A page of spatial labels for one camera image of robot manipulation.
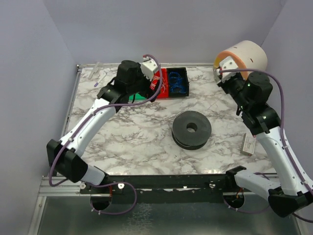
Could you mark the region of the black spool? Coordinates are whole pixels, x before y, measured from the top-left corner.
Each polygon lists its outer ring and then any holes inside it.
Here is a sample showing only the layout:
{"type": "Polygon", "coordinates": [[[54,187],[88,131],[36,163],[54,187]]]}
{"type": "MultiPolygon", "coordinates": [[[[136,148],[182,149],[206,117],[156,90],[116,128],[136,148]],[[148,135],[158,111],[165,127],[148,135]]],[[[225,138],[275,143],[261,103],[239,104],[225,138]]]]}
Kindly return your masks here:
{"type": "Polygon", "coordinates": [[[181,148],[197,150],[202,148],[212,133],[208,118],[196,111],[180,113],[172,124],[172,138],[181,148]]]}

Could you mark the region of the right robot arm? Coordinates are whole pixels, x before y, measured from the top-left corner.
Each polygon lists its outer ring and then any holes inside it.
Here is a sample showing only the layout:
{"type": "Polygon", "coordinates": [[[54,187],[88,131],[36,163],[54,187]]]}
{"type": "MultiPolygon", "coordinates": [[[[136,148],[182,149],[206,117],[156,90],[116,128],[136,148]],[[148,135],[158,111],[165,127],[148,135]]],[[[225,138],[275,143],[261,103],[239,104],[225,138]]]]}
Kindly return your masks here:
{"type": "Polygon", "coordinates": [[[283,115],[267,104],[272,92],[272,77],[250,69],[244,79],[241,69],[217,70],[218,86],[237,104],[237,115],[265,149],[279,182],[267,180],[243,166],[226,172],[228,188],[245,188],[268,201],[280,217],[286,217],[312,204],[313,181],[307,176],[287,140],[283,115]]]}

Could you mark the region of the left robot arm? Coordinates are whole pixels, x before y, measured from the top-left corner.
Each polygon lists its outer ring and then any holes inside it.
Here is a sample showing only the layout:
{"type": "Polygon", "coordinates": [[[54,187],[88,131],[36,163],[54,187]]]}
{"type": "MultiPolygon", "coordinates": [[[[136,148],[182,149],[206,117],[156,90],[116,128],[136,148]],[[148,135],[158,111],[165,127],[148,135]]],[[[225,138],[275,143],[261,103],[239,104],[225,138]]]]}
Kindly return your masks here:
{"type": "Polygon", "coordinates": [[[93,186],[103,184],[107,174],[99,168],[89,165],[82,159],[86,147],[101,127],[112,118],[121,107],[136,106],[129,102],[132,95],[140,94],[146,102],[155,101],[160,92],[162,80],[151,87],[152,79],[161,67],[156,58],[144,55],[143,62],[124,60],[118,66],[116,76],[97,94],[94,103],[84,117],[60,140],[47,143],[47,155],[50,165],[49,184],[54,172],[73,183],[79,181],[93,186]]]}

